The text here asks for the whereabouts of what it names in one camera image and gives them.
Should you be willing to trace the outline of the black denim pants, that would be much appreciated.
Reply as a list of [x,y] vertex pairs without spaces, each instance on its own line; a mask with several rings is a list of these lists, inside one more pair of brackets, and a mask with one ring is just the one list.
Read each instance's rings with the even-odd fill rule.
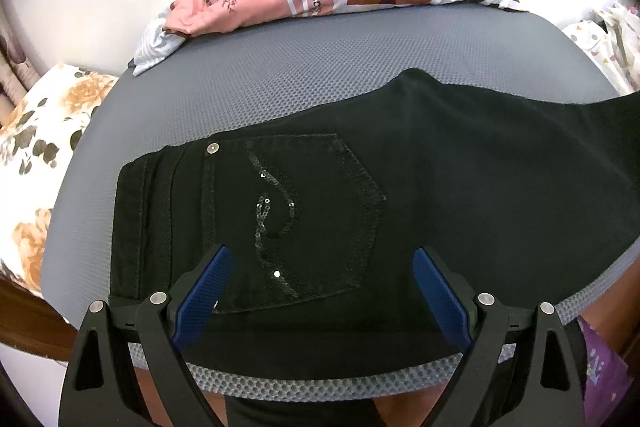
[[378,375],[451,355],[412,275],[432,248],[509,306],[559,303],[639,235],[639,99],[527,100],[419,69],[341,102],[168,146],[119,173],[110,300],[210,248],[231,277],[189,362]]

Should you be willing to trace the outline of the purple patterned clothing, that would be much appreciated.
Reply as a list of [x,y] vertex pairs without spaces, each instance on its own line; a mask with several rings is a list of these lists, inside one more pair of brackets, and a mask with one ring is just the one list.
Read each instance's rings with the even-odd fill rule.
[[584,396],[587,426],[602,426],[623,400],[634,380],[623,359],[582,317],[577,322],[586,344],[586,390]]

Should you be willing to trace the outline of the floral white pillow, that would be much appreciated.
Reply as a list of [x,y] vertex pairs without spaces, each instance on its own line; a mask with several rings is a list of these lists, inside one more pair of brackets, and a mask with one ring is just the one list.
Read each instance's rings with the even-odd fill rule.
[[1,129],[1,275],[41,295],[52,210],[70,160],[117,78],[58,64]]

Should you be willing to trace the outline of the beige floral curtain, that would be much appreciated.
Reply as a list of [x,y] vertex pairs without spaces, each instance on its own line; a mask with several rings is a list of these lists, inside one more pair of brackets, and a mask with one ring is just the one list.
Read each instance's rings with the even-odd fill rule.
[[40,75],[29,61],[3,10],[0,11],[0,46],[1,126],[6,127]]

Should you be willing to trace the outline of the white dotted cloth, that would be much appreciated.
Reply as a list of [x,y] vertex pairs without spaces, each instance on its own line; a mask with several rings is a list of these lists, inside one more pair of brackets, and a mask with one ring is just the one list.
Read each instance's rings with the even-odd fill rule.
[[639,91],[639,9],[614,3],[566,25],[572,40],[619,95]]

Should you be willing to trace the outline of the brown wooden bed frame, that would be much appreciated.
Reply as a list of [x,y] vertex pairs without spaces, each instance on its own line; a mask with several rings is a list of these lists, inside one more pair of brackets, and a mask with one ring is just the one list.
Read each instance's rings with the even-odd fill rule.
[[70,358],[77,331],[46,300],[5,279],[0,298],[2,343],[38,357]]

